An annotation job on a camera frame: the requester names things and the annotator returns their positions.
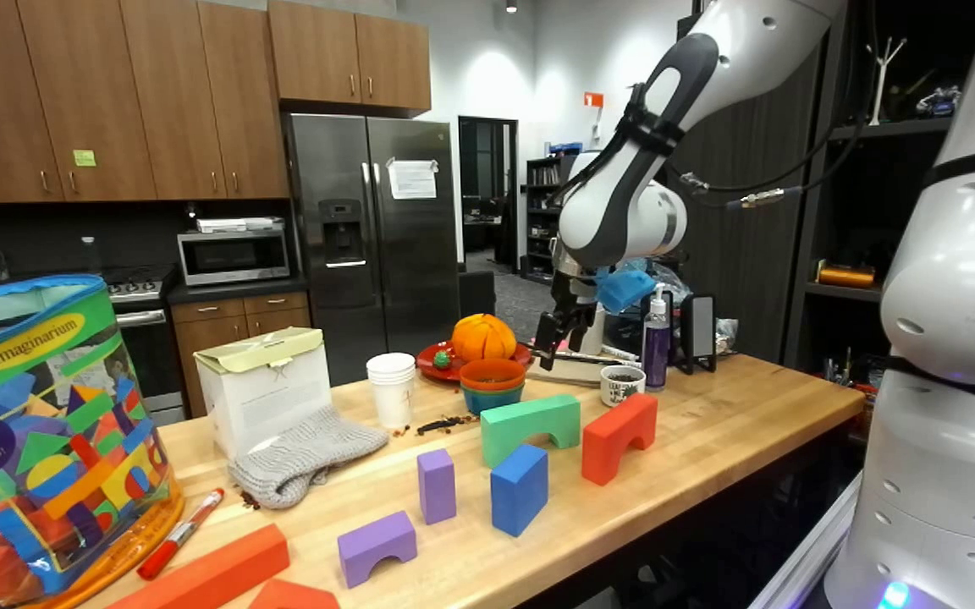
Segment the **white cup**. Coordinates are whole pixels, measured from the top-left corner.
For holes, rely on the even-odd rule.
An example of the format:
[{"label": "white cup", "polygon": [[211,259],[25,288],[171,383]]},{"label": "white cup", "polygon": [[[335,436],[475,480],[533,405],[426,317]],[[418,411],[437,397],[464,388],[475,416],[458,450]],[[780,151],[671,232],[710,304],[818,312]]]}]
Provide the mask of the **white cup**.
[{"label": "white cup", "polygon": [[616,405],[634,393],[648,388],[648,371],[639,362],[602,364],[598,370],[598,404]]},{"label": "white cup", "polygon": [[409,352],[384,352],[365,362],[365,378],[377,388],[381,422],[402,431],[413,422],[409,385],[418,375],[418,358]]}]

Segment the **white container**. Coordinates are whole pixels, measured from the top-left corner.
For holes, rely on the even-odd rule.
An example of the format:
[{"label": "white container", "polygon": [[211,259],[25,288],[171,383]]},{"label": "white container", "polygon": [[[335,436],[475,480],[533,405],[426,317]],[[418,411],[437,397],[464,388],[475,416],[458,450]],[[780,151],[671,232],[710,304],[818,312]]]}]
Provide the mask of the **white container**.
[{"label": "white container", "polygon": [[333,409],[318,327],[280,327],[193,352],[207,411],[228,455]]},{"label": "white container", "polygon": [[418,358],[409,352],[384,352],[365,362],[365,378],[377,388],[377,411],[387,431],[413,422],[409,385]]}]

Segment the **orange toy block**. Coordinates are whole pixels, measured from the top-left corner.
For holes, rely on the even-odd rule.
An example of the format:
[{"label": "orange toy block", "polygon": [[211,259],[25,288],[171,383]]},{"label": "orange toy block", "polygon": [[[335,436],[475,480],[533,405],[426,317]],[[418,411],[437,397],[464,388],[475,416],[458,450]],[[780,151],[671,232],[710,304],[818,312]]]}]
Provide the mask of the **orange toy block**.
[{"label": "orange toy block", "polygon": [[581,478],[610,485],[631,446],[648,450],[657,436],[657,399],[634,393],[616,409],[602,411],[581,431]]},{"label": "orange toy block", "polygon": [[338,609],[338,598],[326,588],[270,579],[261,584],[250,609]]},{"label": "orange toy block", "polygon": [[289,569],[289,538],[278,523],[259,526],[157,582],[111,609],[223,604]]}]

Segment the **stainless steel refrigerator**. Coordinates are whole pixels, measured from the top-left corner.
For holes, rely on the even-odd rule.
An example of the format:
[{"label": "stainless steel refrigerator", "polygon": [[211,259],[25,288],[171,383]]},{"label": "stainless steel refrigerator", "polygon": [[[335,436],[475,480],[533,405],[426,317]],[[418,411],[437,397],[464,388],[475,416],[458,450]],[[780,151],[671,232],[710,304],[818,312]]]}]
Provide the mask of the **stainless steel refrigerator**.
[{"label": "stainless steel refrigerator", "polygon": [[289,114],[296,226],[329,378],[381,352],[420,352],[462,312],[452,128],[443,122]]}]

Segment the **paper sign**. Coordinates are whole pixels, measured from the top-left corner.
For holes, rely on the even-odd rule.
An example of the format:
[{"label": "paper sign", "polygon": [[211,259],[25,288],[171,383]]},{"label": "paper sign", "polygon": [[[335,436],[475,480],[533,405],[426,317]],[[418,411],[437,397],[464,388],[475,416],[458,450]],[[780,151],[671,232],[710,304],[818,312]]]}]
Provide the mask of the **paper sign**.
[{"label": "paper sign", "polygon": [[96,148],[76,148],[76,166],[96,166]]},{"label": "paper sign", "polygon": [[581,104],[602,107],[602,90],[587,90],[587,93],[581,93]]},{"label": "paper sign", "polygon": [[388,197],[392,199],[437,199],[434,158],[397,158],[388,163]]}]

